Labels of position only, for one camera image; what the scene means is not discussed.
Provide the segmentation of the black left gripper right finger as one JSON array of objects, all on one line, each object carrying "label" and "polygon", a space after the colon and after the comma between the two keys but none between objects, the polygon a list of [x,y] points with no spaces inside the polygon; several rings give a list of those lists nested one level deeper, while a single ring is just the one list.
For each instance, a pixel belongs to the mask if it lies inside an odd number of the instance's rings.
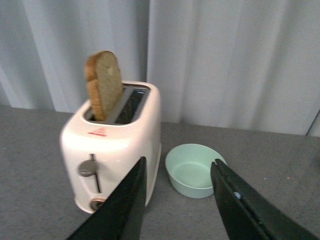
[{"label": "black left gripper right finger", "polygon": [[231,240],[316,240],[221,159],[211,164],[215,201]]}]

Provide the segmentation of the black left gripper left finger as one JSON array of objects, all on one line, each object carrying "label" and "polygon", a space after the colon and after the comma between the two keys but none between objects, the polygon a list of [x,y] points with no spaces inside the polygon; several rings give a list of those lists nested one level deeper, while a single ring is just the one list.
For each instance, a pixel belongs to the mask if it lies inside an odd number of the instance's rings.
[{"label": "black left gripper left finger", "polygon": [[138,240],[147,197],[147,160],[140,157],[102,206],[69,240]]}]

